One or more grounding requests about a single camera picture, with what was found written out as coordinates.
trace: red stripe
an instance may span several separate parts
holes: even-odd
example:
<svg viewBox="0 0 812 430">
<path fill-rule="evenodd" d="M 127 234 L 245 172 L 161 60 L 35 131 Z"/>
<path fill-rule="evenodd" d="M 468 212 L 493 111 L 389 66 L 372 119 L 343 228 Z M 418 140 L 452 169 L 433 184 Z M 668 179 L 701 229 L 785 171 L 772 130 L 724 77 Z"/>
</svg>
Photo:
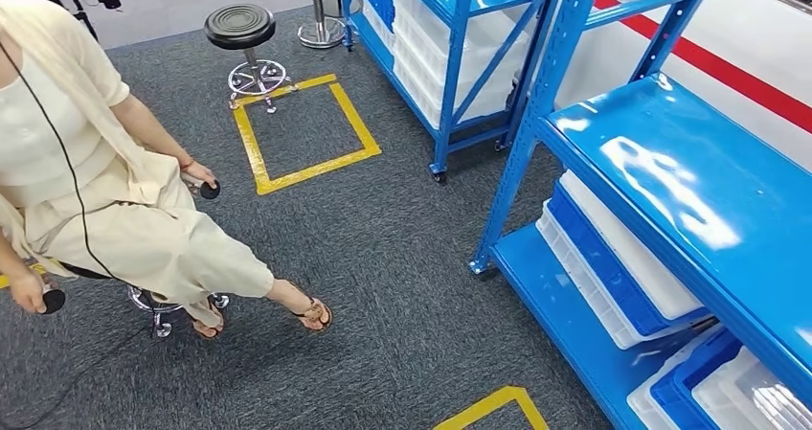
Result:
<svg viewBox="0 0 812 430">
<path fill-rule="evenodd" d="M 618 0 L 595 0 L 595 7 L 606 9 L 619 3 Z M 649 39 L 654 36 L 659 27 L 657 22 L 644 15 L 626 18 L 622 23 Z M 674 47 L 674 55 L 787 121 L 812 133 L 812 107 L 800 100 L 796 100 L 684 37 L 681 37 Z"/>
</svg>

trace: bracelet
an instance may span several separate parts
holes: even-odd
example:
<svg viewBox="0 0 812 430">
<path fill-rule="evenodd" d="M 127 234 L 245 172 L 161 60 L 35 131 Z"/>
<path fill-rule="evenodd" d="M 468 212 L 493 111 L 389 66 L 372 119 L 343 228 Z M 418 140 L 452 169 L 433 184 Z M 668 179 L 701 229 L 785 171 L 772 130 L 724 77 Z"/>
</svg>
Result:
<svg viewBox="0 0 812 430">
<path fill-rule="evenodd" d="M 180 163 L 179 163 L 178 165 L 180 165 L 180 170 L 181 170 L 181 171 L 186 171 L 186 170 L 187 170 L 189 167 L 191 167 L 192 165 L 194 165 L 194 162 L 195 162 L 195 161 L 194 161 L 194 159 L 190 157 L 190 158 L 189 158 L 189 162 L 187 162 L 187 163 L 185 163 L 185 164 L 180 164 Z"/>
</svg>

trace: brown sandal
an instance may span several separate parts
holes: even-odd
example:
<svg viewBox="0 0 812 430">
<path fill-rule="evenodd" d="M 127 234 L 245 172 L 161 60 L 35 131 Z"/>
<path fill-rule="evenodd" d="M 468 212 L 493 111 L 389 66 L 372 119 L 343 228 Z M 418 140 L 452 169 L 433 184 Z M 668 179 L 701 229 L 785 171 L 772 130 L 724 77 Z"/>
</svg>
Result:
<svg viewBox="0 0 812 430">
<path fill-rule="evenodd" d="M 221 323 L 225 326 L 226 317 L 223 315 L 223 312 L 217 310 L 217 308 L 214 307 L 214 305 L 212 304 L 211 299 L 208 300 L 208 301 L 209 301 L 209 310 L 216 313 L 220 317 L 220 320 L 222 321 Z M 201 322 L 200 320 L 197 320 L 196 318 L 192 317 L 191 315 L 189 316 L 189 318 L 192 319 L 192 326 L 194 327 L 195 332 L 197 332 L 197 335 L 200 336 L 204 340 L 213 341 L 214 339 L 217 338 L 217 336 L 220 335 L 221 332 L 223 332 L 223 328 L 217 329 L 217 328 L 214 328 L 214 327 L 209 327 L 205 323 Z M 206 334 L 203 334 L 202 332 L 200 332 L 200 330 L 197 329 L 198 324 L 203 326 L 204 328 L 213 329 L 214 330 L 214 335 L 213 336 L 207 336 Z"/>
<path fill-rule="evenodd" d="M 299 318 L 305 318 L 305 319 L 307 319 L 307 320 L 309 320 L 311 322 L 316 322 L 317 321 L 317 322 L 322 324 L 321 328 L 318 328 L 318 329 L 316 329 L 316 328 L 308 328 L 308 329 L 312 329 L 314 331 L 324 331 L 325 329 L 329 328 L 330 323 L 332 323 L 332 311 L 330 311 L 329 307 L 327 307 L 327 305 L 325 303 L 323 303 L 321 301 L 317 302 L 317 301 L 315 301 L 313 298 L 311 298 L 309 296 L 307 296 L 307 298 L 310 300 L 310 308 L 308 310 L 305 310 L 304 313 L 296 313 L 293 310 L 290 310 L 290 313 L 296 315 Z M 319 316 L 318 316 L 318 318 L 316 318 L 314 320 L 314 319 L 308 317 L 307 313 L 311 312 L 311 311 L 315 311 L 315 310 L 319 311 Z M 327 321 L 323 322 L 322 317 L 324 316 L 325 312 L 327 313 Z"/>
</svg>

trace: stool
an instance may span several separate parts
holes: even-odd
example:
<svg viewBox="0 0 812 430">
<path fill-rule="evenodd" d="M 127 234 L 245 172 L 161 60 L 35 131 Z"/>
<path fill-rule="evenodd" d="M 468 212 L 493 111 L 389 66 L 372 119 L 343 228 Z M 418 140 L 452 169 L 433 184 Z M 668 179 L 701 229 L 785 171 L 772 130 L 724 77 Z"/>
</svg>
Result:
<svg viewBox="0 0 812 430">
<path fill-rule="evenodd" d="M 92 270 L 76 267 L 74 265 L 65 262 L 62 262 L 61 264 L 74 274 L 80 277 L 84 277 L 86 279 L 110 280 L 109 277 L 94 272 Z M 180 310 L 182 308 L 180 305 L 162 303 L 158 299 L 156 299 L 155 296 L 152 295 L 149 291 L 144 291 L 143 289 L 133 286 L 131 284 L 127 285 L 127 298 L 136 307 L 152 314 L 152 325 L 154 326 L 155 334 L 158 337 L 164 338 L 172 333 L 172 324 L 167 322 L 164 319 L 164 316 L 169 315 L 170 313 L 175 312 L 177 310 Z M 214 306 L 217 308 L 225 308 L 225 306 L 227 306 L 231 302 L 229 297 L 224 294 L 212 293 L 210 298 Z"/>
<path fill-rule="evenodd" d="M 284 67 L 276 61 L 257 59 L 254 48 L 273 37 L 276 32 L 274 15 L 253 4 L 235 4 L 217 9 L 203 27 L 206 37 L 215 46 L 225 50 L 241 50 L 246 61 L 229 74 L 231 89 L 229 105 L 237 109 L 240 96 L 264 97 L 267 112 L 273 114 L 277 108 L 271 101 L 271 92 L 290 77 Z"/>
</svg>

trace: handheld controller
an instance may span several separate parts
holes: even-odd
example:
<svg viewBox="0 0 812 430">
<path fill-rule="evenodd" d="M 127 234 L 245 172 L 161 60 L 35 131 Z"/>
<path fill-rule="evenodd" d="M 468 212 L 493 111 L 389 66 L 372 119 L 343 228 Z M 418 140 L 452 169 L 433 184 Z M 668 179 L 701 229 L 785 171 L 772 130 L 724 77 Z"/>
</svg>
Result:
<svg viewBox="0 0 812 430">
<path fill-rule="evenodd" d="M 211 186 L 209 186 L 208 183 L 204 183 L 202 179 L 197 179 L 194 176 L 191 176 L 191 175 L 186 174 L 184 172 L 180 173 L 180 178 L 184 182 L 195 186 L 197 188 L 197 191 L 200 192 L 200 196 L 205 198 L 205 199 L 211 200 L 213 198 L 216 198 L 218 195 L 220 195 L 220 182 L 219 181 L 214 181 L 214 183 L 217 185 L 217 187 L 212 188 Z"/>
<path fill-rule="evenodd" d="M 65 305 L 65 292 L 45 284 L 42 287 L 42 301 L 45 303 L 45 311 L 42 314 L 50 315 Z"/>
</svg>

